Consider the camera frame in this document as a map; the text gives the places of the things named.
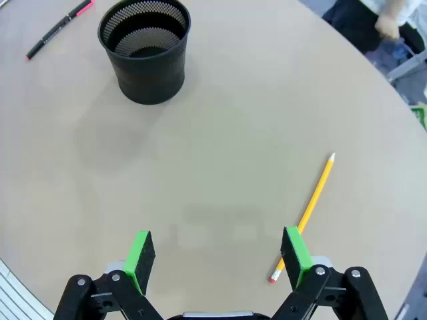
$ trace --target beige tabletop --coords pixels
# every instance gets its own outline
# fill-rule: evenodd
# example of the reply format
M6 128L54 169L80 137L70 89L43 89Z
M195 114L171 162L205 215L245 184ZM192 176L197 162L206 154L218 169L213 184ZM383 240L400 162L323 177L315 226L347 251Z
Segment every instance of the beige tabletop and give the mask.
M426 250L427 135L357 50L296 0L188 0L184 86L138 105L97 39L113 0L25 61L77 3L0 10L0 256L42 302L150 229L162 316L272 315L290 292L267 281L283 226L336 151L304 239L341 272L367 268L396 314Z

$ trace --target white shirt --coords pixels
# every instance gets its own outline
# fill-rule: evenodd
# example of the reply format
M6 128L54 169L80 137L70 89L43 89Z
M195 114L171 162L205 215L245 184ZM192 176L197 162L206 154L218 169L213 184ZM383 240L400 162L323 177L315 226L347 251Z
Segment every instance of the white shirt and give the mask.
M387 3L387 0L361 0L371 11L379 15ZM409 22L411 26L418 28L419 22L426 23L427 0L406 0L405 6L399 12L399 26Z

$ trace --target green gripper pad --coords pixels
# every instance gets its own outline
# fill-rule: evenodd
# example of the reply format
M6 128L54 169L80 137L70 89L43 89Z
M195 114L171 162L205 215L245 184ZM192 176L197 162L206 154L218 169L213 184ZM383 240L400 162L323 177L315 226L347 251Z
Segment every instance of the green gripper pad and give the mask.
M285 227L280 251L292 289L295 289L313 266L313 260L297 227Z
M150 231L137 233L132 248L127 255L123 271L130 277L138 291L145 295L149 274L154 262L154 246Z

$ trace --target green tape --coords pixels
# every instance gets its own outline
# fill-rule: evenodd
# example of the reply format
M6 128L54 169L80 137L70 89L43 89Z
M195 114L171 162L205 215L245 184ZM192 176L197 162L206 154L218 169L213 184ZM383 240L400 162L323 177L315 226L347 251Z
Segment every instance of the green tape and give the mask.
M133 283L141 294L143 293L141 287L139 286L139 281L135 271L138 267L139 258L141 257L141 253L143 252L143 248L145 245L145 241L147 240L148 234L149 231L140 231L137 233L129 255L127 255L125 266L123 267L123 272L126 273L127 276L132 279Z
M300 232L297 227L287 227L286 232L294 248L294 252L300 264L300 275L297 280L296 286L298 286L304 277L304 274L314 265L310 253L302 239Z

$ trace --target person's arm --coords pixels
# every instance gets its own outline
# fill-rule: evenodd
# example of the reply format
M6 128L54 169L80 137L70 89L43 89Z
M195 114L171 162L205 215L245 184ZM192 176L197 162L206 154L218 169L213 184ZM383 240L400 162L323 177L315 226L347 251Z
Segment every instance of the person's arm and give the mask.
M375 29L380 35L387 39L399 39L398 16L405 6L406 0L387 0L378 20Z

